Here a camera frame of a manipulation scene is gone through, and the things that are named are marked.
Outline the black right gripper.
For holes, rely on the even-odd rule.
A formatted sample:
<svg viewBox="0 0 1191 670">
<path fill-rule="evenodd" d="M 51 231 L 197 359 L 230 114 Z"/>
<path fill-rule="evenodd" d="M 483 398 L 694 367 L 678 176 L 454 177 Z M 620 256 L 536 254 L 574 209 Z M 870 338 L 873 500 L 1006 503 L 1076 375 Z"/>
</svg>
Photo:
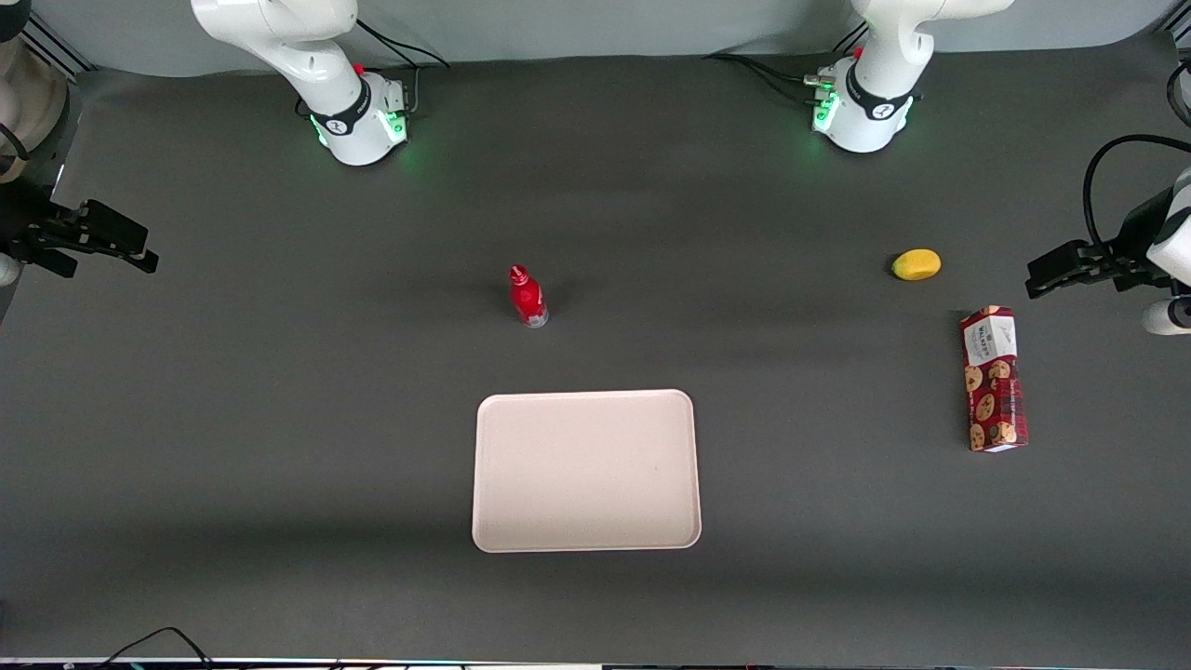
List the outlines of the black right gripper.
<svg viewBox="0 0 1191 670">
<path fill-rule="evenodd" d="M 157 271 L 160 256 L 146 249 L 144 226 L 98 200 L 67 208 L 51 196 L 51 186 L 29 179 L 1 184 L 1 243 L 11 259 L 73 278 L 77 259 L 60 251 L 60 242 L 71 238 L 67 248 L 77 242 L 81 228 L 76 221 L 82 217 L 87 234 L 82 253 L 111 256 L 142 273 Z"/>
</svg>

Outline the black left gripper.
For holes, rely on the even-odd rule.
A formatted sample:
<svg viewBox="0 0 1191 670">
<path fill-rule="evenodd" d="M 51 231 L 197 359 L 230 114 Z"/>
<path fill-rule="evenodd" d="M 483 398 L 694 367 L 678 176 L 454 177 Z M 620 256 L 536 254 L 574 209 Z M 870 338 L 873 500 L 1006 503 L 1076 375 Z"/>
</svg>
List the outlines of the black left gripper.
<svg viewBox="0 0 1191 670">
<path fill-rule="evenodd" d="M 1058 288 L 1097 284 L 1106 280 L 1114 280 L 1116 292 L 1131 292 L 1140 286 L 1174 292 L 1176 281 L 1170 273 L 1147 258 L 1147 251 L 1158 240 L 1158 232 L 1166 221 L 1172 199 L 1172 188 L 1166 188 L 1133 208 L 1120 225 L 1118 234 L 1105 243 L 1106 253 L 1092 242 L 1064 242 L 1050 251 L 1054 270 L 1029 271 L 1025 296 L 1039 300 Z"/>
</svg>

